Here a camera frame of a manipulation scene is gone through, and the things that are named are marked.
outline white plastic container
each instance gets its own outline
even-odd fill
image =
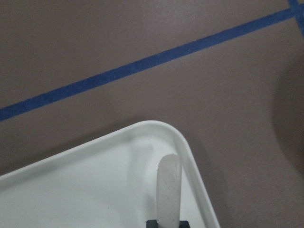
[[[143,121],[0,177],[1,228],[145,228],[160,159],[182,163],[180,219],[219,228],[185,138]]]

